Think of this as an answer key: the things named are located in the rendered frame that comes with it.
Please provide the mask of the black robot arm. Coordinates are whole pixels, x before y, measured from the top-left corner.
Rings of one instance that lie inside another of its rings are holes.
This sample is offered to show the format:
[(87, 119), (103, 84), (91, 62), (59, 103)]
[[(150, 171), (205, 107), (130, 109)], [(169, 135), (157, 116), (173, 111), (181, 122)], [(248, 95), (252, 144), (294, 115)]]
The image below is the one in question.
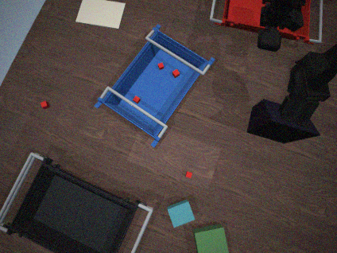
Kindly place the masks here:
[[(304, 26), (301, 6), (305, 0), (273, 0), (282, 13), (292, 11), (291, 18), (285, 18), (279, 29), (295, 32)], [(331, 96), (328, 82), (337, 75), (337, 45), (325, 53), (309, 52), (295, 62), (290, 70), (287, 95), (279, 107), (283, 120), (309, 127), (308, 120), (316, 111), (318, 101), (324, 102)]]

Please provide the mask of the small teal block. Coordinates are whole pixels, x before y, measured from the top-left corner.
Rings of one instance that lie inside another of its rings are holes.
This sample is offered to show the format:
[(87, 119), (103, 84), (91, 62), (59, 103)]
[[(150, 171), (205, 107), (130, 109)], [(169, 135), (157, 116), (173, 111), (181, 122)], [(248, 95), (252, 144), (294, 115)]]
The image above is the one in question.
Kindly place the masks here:
[(182, 200), (167, 207), (173, 227), (196, 220), (188, 200)]

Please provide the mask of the small red block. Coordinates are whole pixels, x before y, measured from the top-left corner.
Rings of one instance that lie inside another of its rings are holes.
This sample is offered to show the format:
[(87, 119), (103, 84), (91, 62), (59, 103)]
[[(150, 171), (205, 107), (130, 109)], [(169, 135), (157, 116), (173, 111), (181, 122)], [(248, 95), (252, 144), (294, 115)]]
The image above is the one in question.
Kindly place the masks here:
[(43, 107), (45, 109), (45, 108), (48, 108), (50, 106), (49, 106), (48, 102), (44, 101), (44, 102), (41, 103), (41, 107)]
[(163, 65), (162, 62), (158, 64), (158, 68), (159, 68), (160, 70), (164, 68), (164, 65)]
[(176, 69), (172, 72), (173, 76), (176, 78), (180, 75), (179, 71)]
[(138, 98), (137, 96), (135, 96), (134, 99), (133, 99), (133, 101), (134, 101), (135, 103), (139, 103), (140, 98)]

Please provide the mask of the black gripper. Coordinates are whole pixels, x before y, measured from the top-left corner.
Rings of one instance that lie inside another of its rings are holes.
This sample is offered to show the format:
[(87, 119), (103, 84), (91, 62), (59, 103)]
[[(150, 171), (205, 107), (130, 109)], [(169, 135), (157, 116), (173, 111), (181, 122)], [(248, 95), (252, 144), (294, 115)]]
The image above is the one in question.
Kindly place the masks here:
[(257, 47), (276, 52), (281, 47), (281, 36), (277, 27), (281, 26), (285, 18), (291, 18), (292, 11), (288, 13), (278, 11), (273, 0), (262, 0), (262, 4), (265, 4), (265, 7), (261, 8), (260, 26), (264, 26), (266, 30), (258, 30)]

